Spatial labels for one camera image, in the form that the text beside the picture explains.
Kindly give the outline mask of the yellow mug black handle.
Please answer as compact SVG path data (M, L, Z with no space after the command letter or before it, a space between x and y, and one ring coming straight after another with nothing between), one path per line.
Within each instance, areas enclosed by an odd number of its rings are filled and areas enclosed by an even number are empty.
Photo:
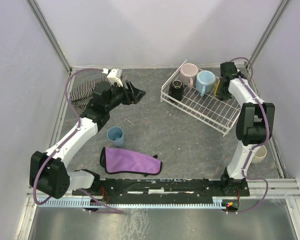
M215 90L214 90L214 95L215 95L215 96L218 95L219 86L220 86L220 81L218 81L218 83L217 83L216 86L215 86Z

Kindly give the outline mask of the light blue mug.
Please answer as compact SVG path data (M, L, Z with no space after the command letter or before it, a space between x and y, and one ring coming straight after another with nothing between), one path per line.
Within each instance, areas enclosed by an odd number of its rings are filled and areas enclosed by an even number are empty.
M202 70L196 76L195 88L203 97L213 90L215 82L216 76L211 71Z

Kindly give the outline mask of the white wire dish rack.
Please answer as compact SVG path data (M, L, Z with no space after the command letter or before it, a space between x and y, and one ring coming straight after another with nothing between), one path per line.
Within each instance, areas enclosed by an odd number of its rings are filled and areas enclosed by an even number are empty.
M205 123L213 129L219 131L224 136L236 126L240 115L241 106L232 97L228 100L219 100L214 91L200 96L200 92L194 87L184 87L182 99L180 101L169 96L169 87L174 80L180 79L181 67L168 78L160 90L160 101L167 102L175 108L185 112L195 119Z

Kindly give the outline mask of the small blue tumbler cup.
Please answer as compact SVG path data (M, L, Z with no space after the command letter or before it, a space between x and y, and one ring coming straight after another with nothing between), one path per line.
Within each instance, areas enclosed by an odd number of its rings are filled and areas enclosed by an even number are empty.
M121 127L111 127L106 134L108 140L116 147L121 147L125 142L124 131Z

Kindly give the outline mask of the black cup white interior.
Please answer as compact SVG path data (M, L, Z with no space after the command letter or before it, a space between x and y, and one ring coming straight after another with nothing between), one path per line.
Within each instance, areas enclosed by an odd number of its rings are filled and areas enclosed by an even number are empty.
M168 89L168 95L177 101L181 101L184 93L184 85L181 80L173 80Z

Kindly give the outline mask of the pink mug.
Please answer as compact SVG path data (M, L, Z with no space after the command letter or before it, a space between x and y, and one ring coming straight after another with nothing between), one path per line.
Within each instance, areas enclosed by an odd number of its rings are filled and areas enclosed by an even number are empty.
M191 89L195 85L198 73L199 69L196 65L193 63L185 63L179 70L179 78L183 85Z

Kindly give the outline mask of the white speckled mug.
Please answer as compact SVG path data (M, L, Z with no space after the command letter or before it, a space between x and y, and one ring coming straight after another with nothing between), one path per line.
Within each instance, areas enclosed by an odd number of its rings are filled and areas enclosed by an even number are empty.
M261 146L256 151L256 153L254 154L251 163L252 164L259 164L259 163L261 163L265 159L265 157L267 156L267 153L268 153L267 148L264 145Z

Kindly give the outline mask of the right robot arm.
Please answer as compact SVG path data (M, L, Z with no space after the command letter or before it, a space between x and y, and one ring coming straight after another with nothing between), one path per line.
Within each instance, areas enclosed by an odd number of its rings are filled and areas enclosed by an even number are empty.
M235 128L238 144L220 181L225 193L243 190L254 155L272 136L275 105L263 101L253 91L244 74L237 70L232 61L220 64L220 78L214 94L221 101L234 97L240 106Z

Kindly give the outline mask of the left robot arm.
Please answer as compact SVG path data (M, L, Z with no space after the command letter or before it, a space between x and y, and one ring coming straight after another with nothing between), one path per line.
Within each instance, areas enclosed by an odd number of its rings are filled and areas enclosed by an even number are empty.
M45 152L36 151L30 159L29 185L50 197L60 199L68 191L89 189L99 175L87 169L69 172L74 155L110 119L110 111L119 105L137 104L146 92L126 81L123 86L100 82L92 91L92 99L74 127Z

